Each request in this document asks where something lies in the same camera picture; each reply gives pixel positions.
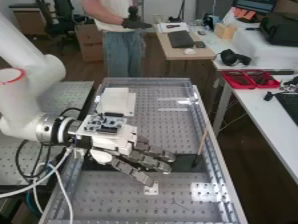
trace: hand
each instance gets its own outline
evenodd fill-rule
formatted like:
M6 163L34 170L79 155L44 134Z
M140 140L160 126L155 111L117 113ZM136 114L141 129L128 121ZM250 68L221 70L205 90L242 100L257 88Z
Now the hand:
M128 29L148 29L152 28L152 24L144 23L141 21L132 21L129 19L124 19L123 27Z

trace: keyboard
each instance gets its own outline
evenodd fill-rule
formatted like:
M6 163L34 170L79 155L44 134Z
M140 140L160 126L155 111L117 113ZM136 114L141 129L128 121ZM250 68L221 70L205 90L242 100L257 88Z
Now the keyboard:
M298 94L280 93L276 97L298 126Z
M188 31L177 31L168 33L173 48L192 48L194 46L193 38Z

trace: wooden cabinet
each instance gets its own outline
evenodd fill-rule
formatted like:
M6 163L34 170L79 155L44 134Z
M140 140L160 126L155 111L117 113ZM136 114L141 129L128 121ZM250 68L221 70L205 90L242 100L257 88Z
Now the wooden cabinet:
M10 8L15 14L23 34L47 35L44 31L44 17L36 4L15 4Z

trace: paper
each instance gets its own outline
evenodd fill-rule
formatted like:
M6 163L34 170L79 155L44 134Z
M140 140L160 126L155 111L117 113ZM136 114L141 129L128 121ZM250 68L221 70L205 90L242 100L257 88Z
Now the paper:
M179 25L180 27L168 28L167 26ZM187 23L160 23L157 24L157 29L160 33L171 33L176 31L187 30L189 32L189 27Z

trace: red container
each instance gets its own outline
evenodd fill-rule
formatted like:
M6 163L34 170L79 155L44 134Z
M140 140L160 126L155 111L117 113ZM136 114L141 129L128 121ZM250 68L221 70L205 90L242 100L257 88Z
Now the red container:
M256 83L257 88L280 88L281 83L273 78L273 76L268 72L261 70L245 70L244 72Z
M228 70L221 75L234 89L254 89L256 82L246 75L245 71Z

